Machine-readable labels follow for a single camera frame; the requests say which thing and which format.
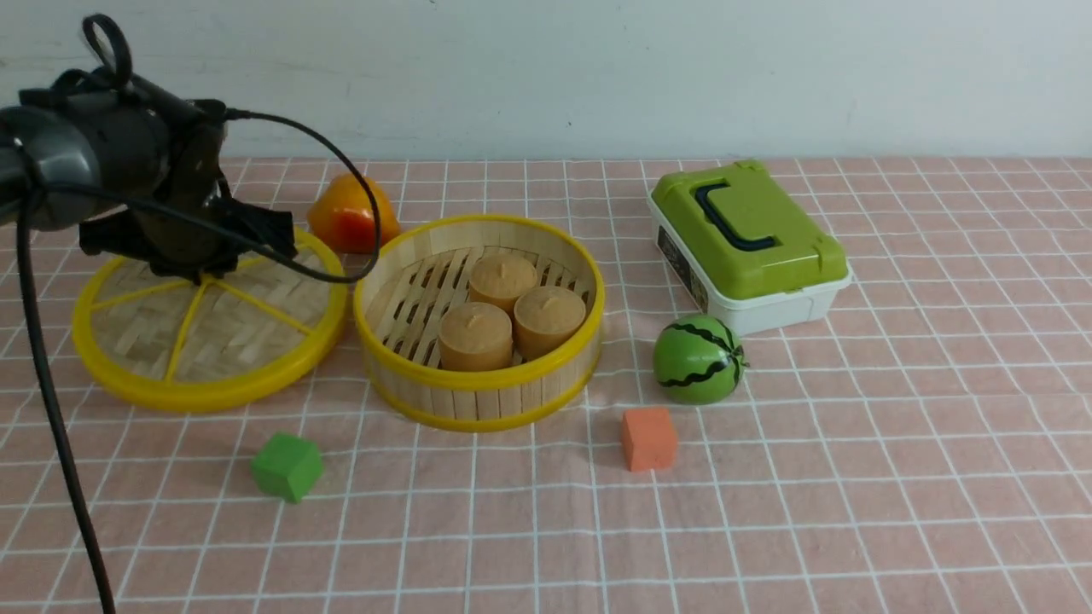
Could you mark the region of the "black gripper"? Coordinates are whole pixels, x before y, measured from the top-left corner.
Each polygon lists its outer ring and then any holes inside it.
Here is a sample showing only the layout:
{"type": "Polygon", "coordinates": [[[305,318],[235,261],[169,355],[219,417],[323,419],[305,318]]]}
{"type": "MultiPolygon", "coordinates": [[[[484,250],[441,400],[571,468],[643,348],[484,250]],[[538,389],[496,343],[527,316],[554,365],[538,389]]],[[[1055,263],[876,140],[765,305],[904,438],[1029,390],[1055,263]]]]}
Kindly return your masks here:
{"type": "Polygon", "coordinates": [[[248,247],[239,237],[296,259],[292,214],[247,205],[232,194],[219,166],[227,107],[221,101],[191,101],[201,118],[173,150],[171,169],[149,200],[168,214],[144,206],[78,226],[85,255],[109,253],[149,265],[152,275],[198,284],[204,275],[222,279],[235,271],[248,247]]]}

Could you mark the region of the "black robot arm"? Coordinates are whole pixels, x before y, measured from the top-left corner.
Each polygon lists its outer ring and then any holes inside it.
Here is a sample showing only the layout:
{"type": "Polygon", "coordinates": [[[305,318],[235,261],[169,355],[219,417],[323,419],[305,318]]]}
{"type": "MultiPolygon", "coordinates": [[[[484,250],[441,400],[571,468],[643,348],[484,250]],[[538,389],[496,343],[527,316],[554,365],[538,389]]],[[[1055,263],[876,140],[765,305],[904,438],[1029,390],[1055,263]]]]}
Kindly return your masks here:
{"type": "Polygon", "coordinates": [[[78,227],[82,252],[141,261],[153,275],[222,278],[247,251],[241,240],[297,256],[289,213],[230,193],[222,101],[183,101],[140,75],[117,88],[106,67],[67,70],[19,98],[3,110],[4,224],[47,185],[32,229],[78,227]]]}

